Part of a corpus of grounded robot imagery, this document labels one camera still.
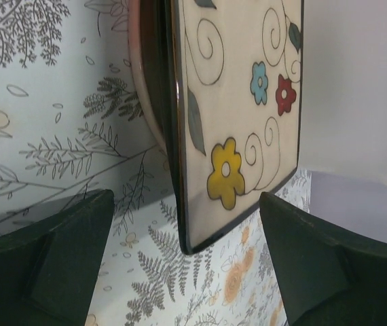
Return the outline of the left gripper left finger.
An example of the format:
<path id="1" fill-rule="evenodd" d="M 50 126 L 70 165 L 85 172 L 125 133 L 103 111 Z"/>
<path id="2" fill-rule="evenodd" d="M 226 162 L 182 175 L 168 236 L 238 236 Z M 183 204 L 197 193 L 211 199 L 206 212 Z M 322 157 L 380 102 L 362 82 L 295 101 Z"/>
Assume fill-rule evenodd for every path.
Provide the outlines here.
<path id="1" fill-rule="evenodd" d="M 85 325 L 113 221 L 114 193 L 0 236 L 0 325 Z"/>

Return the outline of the square floral plate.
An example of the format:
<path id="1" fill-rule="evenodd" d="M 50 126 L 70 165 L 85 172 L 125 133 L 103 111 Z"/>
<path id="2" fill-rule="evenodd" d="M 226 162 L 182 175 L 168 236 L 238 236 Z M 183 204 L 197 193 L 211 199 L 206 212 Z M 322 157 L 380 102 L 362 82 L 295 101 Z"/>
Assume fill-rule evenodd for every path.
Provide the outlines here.
<path id="1" fill-rule="evenodd" d="M 232 231 L 297 170 L 303 1 L 163 1 L 162 115 L 182 252 Z"/>

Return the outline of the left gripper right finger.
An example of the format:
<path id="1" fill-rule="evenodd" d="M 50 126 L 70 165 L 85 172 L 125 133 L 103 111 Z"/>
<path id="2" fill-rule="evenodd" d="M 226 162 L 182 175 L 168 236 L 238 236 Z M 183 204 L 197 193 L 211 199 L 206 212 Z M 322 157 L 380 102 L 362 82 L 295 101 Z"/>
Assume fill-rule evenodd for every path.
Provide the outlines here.
<path id="1" fill-rule="evenodd" d="M 290 325 L 387 325 L 387 243 L 268 192 L 259 212 Z"/>

